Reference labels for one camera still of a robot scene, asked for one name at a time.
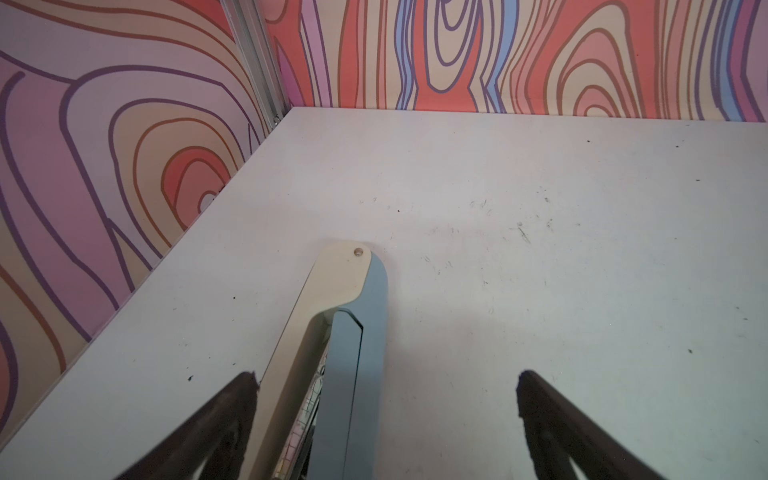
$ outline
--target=table surface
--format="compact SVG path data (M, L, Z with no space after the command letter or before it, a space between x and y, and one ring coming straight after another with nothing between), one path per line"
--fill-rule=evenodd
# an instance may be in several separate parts
M294 108L0 455L111 478L260 378L321 247L389 275L377 478L534 478L535 369L668 478L768 477L765 124Z

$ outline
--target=concentric arch pattern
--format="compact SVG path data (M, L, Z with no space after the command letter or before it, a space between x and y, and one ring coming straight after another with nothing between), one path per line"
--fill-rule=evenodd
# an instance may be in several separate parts
M266 133L218 0L0 0L0 445Z
M259 0L291 102L765 121L764 0Z

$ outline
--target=wavy line pattern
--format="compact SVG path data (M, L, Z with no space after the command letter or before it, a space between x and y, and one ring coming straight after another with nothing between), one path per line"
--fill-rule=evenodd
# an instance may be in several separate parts
M765 121L760 0L259 0L295 105Z
M267 133L218 0L0 0L0 445Z

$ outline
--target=psychedelic wallpaper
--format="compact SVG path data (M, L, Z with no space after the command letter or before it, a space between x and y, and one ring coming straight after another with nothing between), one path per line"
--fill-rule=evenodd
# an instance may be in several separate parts
M760 0L257 0L294 105L765 121Z
M265 138L218 0L0 2L0 445Z

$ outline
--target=patterned wall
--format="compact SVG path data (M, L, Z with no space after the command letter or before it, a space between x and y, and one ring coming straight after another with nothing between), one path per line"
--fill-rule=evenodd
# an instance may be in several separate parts
M0 445L265 136L218 0L0 2Z
M760 0L260 0L295 105L765 121Z

